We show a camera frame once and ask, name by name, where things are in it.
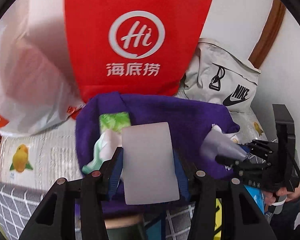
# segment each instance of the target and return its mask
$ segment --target nike logo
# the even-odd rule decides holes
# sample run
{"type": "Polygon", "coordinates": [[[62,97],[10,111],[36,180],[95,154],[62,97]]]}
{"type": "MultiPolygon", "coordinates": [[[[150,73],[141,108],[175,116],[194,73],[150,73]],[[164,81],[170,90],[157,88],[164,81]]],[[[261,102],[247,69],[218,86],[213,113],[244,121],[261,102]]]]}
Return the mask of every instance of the nike logo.
{"type": "Polygon", "coordinates": [[[222,104],[224,106],[233,106],[235,104],[242,103],[249,99],[249,98],[246,98],[249,91],[250,91],[250,89],[247,89],[244,86],[238,85],[236,90],[232,94],[230,94],[225,100],[223,100],[222,104]],[[238,100],[231,101],[231,99],[230,99],[231,97],[237,98],[238,100]]]}

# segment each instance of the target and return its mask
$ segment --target white circular logo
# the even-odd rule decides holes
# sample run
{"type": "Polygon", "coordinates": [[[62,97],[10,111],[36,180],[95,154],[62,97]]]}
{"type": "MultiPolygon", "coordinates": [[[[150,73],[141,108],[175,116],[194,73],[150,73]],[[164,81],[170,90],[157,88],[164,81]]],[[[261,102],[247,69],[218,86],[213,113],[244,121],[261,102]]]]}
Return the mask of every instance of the white circular logo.
{"type": "MultiPolygon", "coordinates": [[[[147,43],[149,37],[151,36],[151,29],[149,29],[149,32],[147,34],[144,34],[143,32],[146,29],[146,25],[144,25],[144,28],[141,28],[141,31],[139,31],[139,33],[135,34],[134,31],[137,28],[137,26],[139,25],[139,21],[136,21],[135,24],[131,27],[129,33],[122,37],[121,40],[125,41],[123,47],[127,48],[130,44],[130,40],[132,37],[136,37],[136,41],[134,42],[134,47],[137,47],[139,45],[141,36],[144,36],[142,45],[143,46],[148,46],[151,44],[147,43]]],[[[152,13],[146,12],[146,11],[132,11],[132,12],[127,12],[123,15],[121,15],[119,18],[117,18],[114,23],[111,25],[111,28],[109,30],[109,43],[111,48],[120,56],[125,57],[125,58],[129,58],[129,59],[139,59],[139,58],[145,58],[148,57],[152,54],[154,54],[163,44],[164,38],[165,38],[166,32],[163,26],[162,21],[155,16],[152,13]],[[125,50],[123,50],[117,41],[117,31],[118,28],[120,27],[120,25],[126,21],[129,18],[132,17],[137,17],[137,16],[141,16],[141,17],[145,17],[148,18],[149,20],[151,20],[152,22],[154,22],[154,24],[156,25],[157,29],[158,29],[158,40],[156,42],[156,44],[152,47],[152,49],[150,49],[148,52],[138,56],[137,54],[133,54],[133,53],[129,53],[126,52],[125,50]]]]}

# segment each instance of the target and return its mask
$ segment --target human hand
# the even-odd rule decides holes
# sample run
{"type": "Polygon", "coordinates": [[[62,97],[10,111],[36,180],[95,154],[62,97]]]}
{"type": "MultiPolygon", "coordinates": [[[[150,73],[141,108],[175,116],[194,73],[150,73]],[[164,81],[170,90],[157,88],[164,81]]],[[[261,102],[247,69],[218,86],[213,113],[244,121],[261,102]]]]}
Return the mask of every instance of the human hand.
{"type": "MultiPolygon", "coordinates": [[[[265,204],[271,206],[275,202],[275,195],[272,192],[262,191],[265,204]]],[[[278,197],[287,195],[286,202],[295,200],[300,197],[300,183],[294,192],[287,191],[286,187],[280,188],[276,193],[278,197]]]]}

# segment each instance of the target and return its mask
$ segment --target nike swoosh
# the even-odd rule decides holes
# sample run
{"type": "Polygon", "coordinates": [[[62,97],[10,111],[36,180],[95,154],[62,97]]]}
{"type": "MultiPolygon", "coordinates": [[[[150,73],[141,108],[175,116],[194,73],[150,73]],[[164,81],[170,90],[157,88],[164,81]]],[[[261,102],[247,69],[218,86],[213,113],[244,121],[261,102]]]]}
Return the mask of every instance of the nike swoosh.
{"type": "Polygon", "coordinates": [[[232,96],[232,94],[229,95],[225,100],[223,100],[222,104],[223,104],[224,106],[233,106],[233,105],[235,105],[235,104],[244,102],[245,100],[248,100],[248,99],[249,99],[249,98],[246,98],[246,99],[241,99],[241,100],[231,101],[231,100],[230,100],[230,97],[231,97],[231,96],[232,96]]]}

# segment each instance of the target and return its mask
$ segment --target hi logo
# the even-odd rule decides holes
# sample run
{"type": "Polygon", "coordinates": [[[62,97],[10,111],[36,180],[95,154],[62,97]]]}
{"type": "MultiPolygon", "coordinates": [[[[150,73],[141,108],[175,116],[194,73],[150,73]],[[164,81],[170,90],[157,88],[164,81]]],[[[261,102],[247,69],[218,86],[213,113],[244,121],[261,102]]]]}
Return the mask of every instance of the hi logo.
{"type": "Polygon", "coordinates": [[[114,21],[108,38],[111,48],[121,57],[140,59],[154,54],[161,47],[165,29],[156,15],[131,11],[114,21]]]}
{"type": "Polygon", "coordinates": [[[222,104],[224,106],[233,106],[235,104],[244,102],[249,99],[249,98],[246,98],[249,91],[250,91],[250,89],[247,89],[244,86],[238,85],[236,90],[231,95],[229,95],[225,100],[223,100],[222,104]]]}

